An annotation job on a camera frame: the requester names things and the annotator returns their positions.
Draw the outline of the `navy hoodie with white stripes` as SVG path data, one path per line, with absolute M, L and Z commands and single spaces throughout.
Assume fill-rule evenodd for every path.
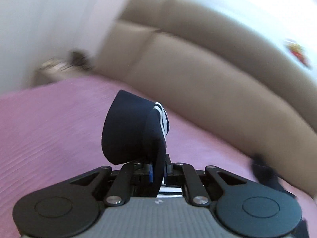
M 137 162 L 153 165 L 153 182 L 141 186 L 146 197 L 156 197 L 164 177 L 169 119 L 159 102 L 120 90 L 106 115 L 102 151 L 114 164 Z

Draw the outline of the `pink quilted bedspread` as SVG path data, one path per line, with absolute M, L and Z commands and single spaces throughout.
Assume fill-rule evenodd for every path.
M 126 84 L 88 76 L 1 96 L 1 237 L 18 237 L 12 218 L 23 196 L 102 165 L 107 112 Z M 250 159 L 211 132 L 168 111 L 167 152 L 196 169 L 212 164 L 254 180 Z

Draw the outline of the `beige leather headboard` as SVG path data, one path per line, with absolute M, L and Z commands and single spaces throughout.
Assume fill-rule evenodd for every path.
M 191 0 L 128 0 L 95 72 L 261 154 L 316 197 L 316 78 L 250 27 Z

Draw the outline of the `bedside table with items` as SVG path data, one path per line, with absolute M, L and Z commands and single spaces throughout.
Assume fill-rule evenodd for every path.
M 73 49 L 65 60 L 53 57 L 42 63 L 35 70 L 33 86 L 48 85 L 93 74 L 93 65 L 87 51 Z

